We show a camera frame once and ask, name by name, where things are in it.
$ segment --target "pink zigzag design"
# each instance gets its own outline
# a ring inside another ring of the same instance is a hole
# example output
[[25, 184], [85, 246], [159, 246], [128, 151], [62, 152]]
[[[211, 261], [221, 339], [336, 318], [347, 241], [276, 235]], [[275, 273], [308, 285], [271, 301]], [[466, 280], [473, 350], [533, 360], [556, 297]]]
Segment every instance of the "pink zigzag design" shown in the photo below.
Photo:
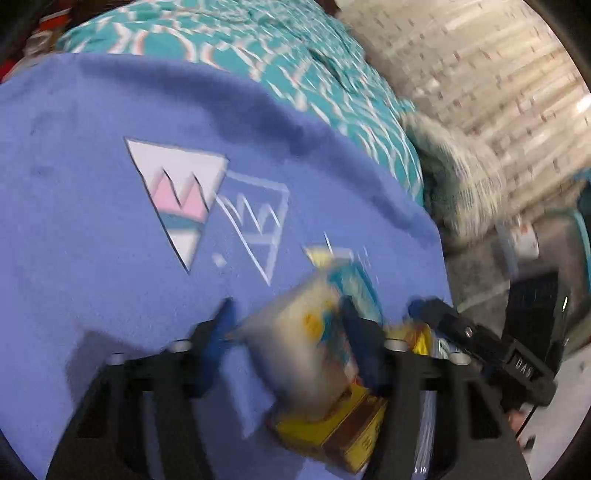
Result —
[[195, 176], [189, 179], [189, 185], [184, 188], [187, 194], [181, 203], [174, 190], [173, 182], [165, 171], [155, 184], [150, 196], [159, 212], [172, 213], [197, 222], [205, 223], [207, 219], [207, 205], [199, 181]]

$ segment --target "triangle logo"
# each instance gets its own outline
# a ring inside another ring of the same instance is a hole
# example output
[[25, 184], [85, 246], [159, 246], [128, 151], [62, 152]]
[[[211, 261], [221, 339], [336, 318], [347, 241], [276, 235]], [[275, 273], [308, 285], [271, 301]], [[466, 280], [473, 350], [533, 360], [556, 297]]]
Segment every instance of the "triangle logo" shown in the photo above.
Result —
[[225, 188], [238, 193], [232, 199], [219, 195], [217, 204], [230, 220], [255, 267], [271, 285], [290, 191], [283, 183], [229, 171]]
[[189, 272], [228, 160], [179, 147], [125, 142], [164, 232]]

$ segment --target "bed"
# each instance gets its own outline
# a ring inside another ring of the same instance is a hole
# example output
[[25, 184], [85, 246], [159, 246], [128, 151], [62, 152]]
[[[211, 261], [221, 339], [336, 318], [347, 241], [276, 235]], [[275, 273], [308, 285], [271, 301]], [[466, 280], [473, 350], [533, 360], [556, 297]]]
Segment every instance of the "bed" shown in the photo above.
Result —
[[422, 205], [418, 155], [398, 122], [412, 103], [313, 0], [139, 0], [69, 30], [57, 49], [182, 59], [250, 78], [350, 138]]

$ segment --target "blue cloth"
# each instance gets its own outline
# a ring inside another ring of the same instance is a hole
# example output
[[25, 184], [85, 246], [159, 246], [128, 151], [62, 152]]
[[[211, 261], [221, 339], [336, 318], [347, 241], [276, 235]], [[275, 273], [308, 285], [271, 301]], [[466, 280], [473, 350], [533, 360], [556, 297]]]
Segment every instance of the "blue cloth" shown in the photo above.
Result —
[[[303, 247], [325, 233], [365, 266], [390, 321], [415, 296], [450, 300], [425, 211], [350, 140], [250, 80], [65, 54], [0, 86], [0, 108], [0, 429], [38, 478], [110, 353], [185, 338], [226, 296], [244, 318], [312, 272]], [[150, 145], [175, 146], [162, 150], [155, 184], [138, 150]], [[184, 149], [228, 164], [194, 160], [201, 170], [172, 205], [175, 168], [193, 158]], [[219, 187], [203, 165], [227, 168]], [[202, 228], [167, 227], [159, 213]], [[273, 397], [244, 347], [221, 371], [196, 403], [219, 479], [346, 477], [269, 438]]]

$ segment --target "pillow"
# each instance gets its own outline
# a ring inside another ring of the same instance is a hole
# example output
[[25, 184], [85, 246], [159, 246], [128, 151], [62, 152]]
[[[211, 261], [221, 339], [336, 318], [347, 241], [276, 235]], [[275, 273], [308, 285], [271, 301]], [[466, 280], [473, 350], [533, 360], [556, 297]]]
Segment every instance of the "pillow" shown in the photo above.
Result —
[[441, 224], [448, 247], [469, 244], [494, 225], [502, 212], [505, 176], [495, 153], [483, 141], [444, 127], [424, 114], [409, 112], [401, 125], [421, 155], [425, 206]]

